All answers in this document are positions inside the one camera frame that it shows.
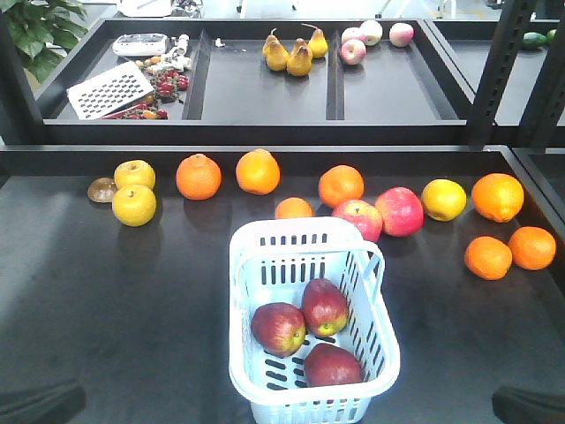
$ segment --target shelf post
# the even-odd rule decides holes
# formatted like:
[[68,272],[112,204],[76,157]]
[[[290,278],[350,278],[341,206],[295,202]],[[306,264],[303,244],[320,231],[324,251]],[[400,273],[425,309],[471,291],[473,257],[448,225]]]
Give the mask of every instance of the shelf post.
[[1,11],[0,45],[6,58],[0,66],[0,109],[5,112],[0,115],[0,134],[4,144],[46,144],[39,106]]
[[536,0],[507,0],[502,7],[463,132],[467,144],[471,146],[484,146],[493,137],[496,111],[535,5]]
[[564,106],[565,10],[520,119],[516,145],[524,148],[547,147]]

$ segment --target green plant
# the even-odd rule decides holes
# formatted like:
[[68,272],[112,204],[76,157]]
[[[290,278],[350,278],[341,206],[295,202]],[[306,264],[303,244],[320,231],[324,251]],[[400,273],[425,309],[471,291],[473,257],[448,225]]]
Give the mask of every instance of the green plant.
[[69,52],[87,32],[73,22],[71,15],[83,19],[86,10],[78,0],[0,0],[0,8],[18,49],[24,68],[43,82],[63,59],[47,43]]

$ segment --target basket handle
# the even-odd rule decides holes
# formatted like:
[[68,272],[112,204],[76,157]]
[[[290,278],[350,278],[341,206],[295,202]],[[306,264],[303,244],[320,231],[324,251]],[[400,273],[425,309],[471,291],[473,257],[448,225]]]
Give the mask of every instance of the basket handle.
[[[265,254],[331,254],[343,251],[368,252],[372,254],[365,269],[362,271],[361,276],[365,282],[367,290],[369,291],[370,299],[372,303],[374,303],[380,293],[385,262],[382,252],[377,245],[366,240],[345,240],[340,242],[319,243],[315,245],[276,245],[252,248],[245,251],[245,253],[237,259],[236,266],[234,267],[235,273],[233,274],[233,279],[235,284],[239,286],[239,274],[244,263]],[[377,284],[374,287],[371,287],[366,284],[366,281],[375,269],[377,269]]]

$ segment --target green fruit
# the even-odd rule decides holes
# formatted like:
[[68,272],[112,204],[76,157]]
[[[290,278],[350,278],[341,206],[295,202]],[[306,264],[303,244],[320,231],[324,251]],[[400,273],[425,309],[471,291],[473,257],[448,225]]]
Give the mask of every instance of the green fruit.
[[524,41],[522,48],[524,50],[535,50],[546,44],[547,37],[540,33],[526,33],[524,34]]
[[551,44],[551,42],[554,40],[555,37],[555,30],[554,29],[550,29],[549,31],[547,31],[547,44]]

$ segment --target white device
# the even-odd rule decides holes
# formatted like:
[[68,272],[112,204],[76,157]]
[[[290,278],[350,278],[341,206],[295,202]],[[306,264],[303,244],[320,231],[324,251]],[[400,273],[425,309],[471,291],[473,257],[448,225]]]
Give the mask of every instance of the white device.
[[172,0],[117,0],[116,7],[129,18],[162,18],[173,12]]
[[124,57],[160,56],[168,47],[165,34],[124,34],[114,41],[112,51]]

